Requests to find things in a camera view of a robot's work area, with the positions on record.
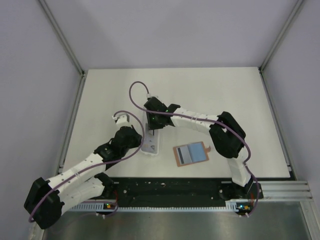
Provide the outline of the right aluminium frame post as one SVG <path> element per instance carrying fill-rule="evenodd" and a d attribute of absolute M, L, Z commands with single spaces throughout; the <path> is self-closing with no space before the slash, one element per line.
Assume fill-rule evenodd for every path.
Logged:
<path fill-rule="evenodd" d="M 284 41 L 286 35 L 288 34 L 290 28 L 294 24 L 296 18 L 300 14 L 301 10 L 303 9 L 306 0 L 297 0 L 290 11 L 287 19 L 285 20 L 284 24 L 282 25 L 278 35 L 276 36 L 274 42 L 272 43 L 270 49 L 267 52 L 267 55 L 263 59 L 261 65 L 259 66 L 259 73 L 262 75 L 265 69 L 267 68 L 268 64 L 276 54 L 278 48 L 281 46 L 282 42 Z"/>

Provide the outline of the aluminium base frame rail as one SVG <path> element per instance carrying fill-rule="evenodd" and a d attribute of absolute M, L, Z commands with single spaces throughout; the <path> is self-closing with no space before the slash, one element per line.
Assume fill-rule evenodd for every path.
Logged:
<path fill-rule="evenodd" d="M 307 181 L 261 181 L 264 202 L 306 202 L 313 196 Z"/>

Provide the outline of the left aluminium frame post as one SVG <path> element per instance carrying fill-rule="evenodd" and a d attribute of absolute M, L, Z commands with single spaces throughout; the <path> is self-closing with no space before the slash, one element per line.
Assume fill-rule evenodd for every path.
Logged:
<path fill-rule="evenodd" d="M 63 33 L 60 25 L 58 24 L 55 16 L 53 15 L 48 3 L 46 0 L 37 0 L 36 1 L 41 8 L 44 16 L 47 18 L 54 34 L 56 35 L 58 41 L 60 42 L 64 52 L 66 53 L 67 57 L 69 58 L 70 62 L 78 72 L 80 76 L 85 74 L 85 70 L 82 68 L 79 60 L 77 59 L 74 51 L 72 50 L 65 34 Z"/>

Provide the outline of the white plastic basket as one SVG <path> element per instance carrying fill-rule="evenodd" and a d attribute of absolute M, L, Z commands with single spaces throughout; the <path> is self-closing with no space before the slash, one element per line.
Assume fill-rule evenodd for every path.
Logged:
<path fill-rule="evenodd" d="M 150 129 L 146 113 L 142 115 L 142 124 L 144 125 L 144 139 L 140 151 L 145 155 L 157 156 L 160 152 L 160 131 Z"/>

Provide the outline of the silver VIP card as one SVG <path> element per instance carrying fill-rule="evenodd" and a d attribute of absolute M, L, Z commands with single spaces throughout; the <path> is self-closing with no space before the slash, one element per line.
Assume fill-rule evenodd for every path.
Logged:
<path fill-rule="evenodd" d="M 148 134 L 143 142 L 141 151 L 149 155 L 157 155 L 159 151 L 159 140 L 155 135 Z"/>

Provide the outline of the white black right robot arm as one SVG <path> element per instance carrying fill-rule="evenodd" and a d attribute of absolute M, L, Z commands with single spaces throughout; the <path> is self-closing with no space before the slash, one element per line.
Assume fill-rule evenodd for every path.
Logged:
<path fill-rule="evenodd" d="M 219 115 L 201 114 L 178 104 L 167 106 L 154 96 L 149 97 L 143 106 L 151 130 L 172 126 L 210 136 L 217 153 L 227 159 L 234 194 L 245 198 L 251 193 L 254 179 L 247 165 L 251 150 L 245 142 L 245 131 L 229 112 L 224 111 Z"/>

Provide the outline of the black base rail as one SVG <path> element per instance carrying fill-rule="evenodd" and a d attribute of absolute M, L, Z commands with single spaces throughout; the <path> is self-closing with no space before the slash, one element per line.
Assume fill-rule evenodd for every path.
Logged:
<path fill-rule="evenodd" d="M 114 177 L 120 207 L 224 207 L 226 201 L 261 200 L 261 185 L 241 187 L 230 178 Z"/>

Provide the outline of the aluminium frame post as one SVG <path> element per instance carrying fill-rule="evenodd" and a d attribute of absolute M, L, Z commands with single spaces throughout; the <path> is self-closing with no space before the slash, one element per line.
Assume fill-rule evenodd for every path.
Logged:
<path fill-rule="evenodd" d="M 54 34 L 56 35 L 58 41 L 60 42 L 64 52 L 66 53 L 67 57 L 69 58 L 70 62 L 78 72 L 80 76 L 85 74 L 85 70 L 82 68 L 79 60 L 77 59 L 74 51 L 72 50 L 65 34 L 63 33 L 60 25 L 58 24 L 55 16 L 53 15 L 48 3 L 46 0 L 37 0 L 36 1 L 41 8 L 44 16 L 47 18 Z"/>
<path fill-rule="evenodd" d="M 268 64 L 276 54 L 278 48 L 281 46 L 282 42 L 284 41 L 286 35 L 288 34 L 290 28 L 294 24 L 296 18 L 300 14 L 301 10 L 303 9 L 306 0 L 297 0 L 290 11 L 287 19 L 285 20 L 284 24 L 282 25 L 278 35 L 276 36 L 274 42 L 272 43 L 270 49 L 267 52 L 267 55 L 263 59 L 261 65 L 259 66 L 259 73 L 262 75 L 265 69 L 267 68 Z"/>

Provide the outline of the tan leather card holder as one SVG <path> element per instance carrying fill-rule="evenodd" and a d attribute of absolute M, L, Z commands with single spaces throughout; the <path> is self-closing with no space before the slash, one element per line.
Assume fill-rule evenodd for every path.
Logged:
<path fill-rule="evenodd" d="M 188 146 L 188 149 L 189 149 L 189 152 L 191 155 L 191 159 L 192 159 L 192 163 L 184 164 L 184 165 L 181 165 L 179 163 L 177 148 L 181 147 L 181 146 Z M 175 146 L 173 148 L 175 161 L 176 161 L 176 164 L 178 167 L 184 167 L 184 166 L 188 166 L 188 165 L 192 165 L 192 164 L 206 162 L 209 160 L 208 153 L 210 151 L 211 151 L 211 146 L 206 147 L 203 141 L 189 143 L 189 144 L 180 145 L 180 146 Z"/>

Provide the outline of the silver card with black stripe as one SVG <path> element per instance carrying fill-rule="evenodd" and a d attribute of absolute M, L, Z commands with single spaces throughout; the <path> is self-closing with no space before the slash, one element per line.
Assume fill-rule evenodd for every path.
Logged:
<path fill-rule="evenodd" d="M 187 165 L 192 163 L 191 154 L 187 145 L 177 148 L 178 161 L 181 165 Z"/>

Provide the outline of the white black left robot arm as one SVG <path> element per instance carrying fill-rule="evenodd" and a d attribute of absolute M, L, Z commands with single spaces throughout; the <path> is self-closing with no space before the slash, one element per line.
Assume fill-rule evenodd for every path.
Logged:
<path fill-rule="evenodd" d="M 129 150 L 138 152 L 144 137 L 133 126 L 122 126 L 113 138 L 80 163 L 51 178 L 36 179 L 24 203 L 29 222 L 45 230 L 78 204 L 96 197 L 109 198 L 114 187 L 105 172 L 129 159 L 126 155 Z"/>

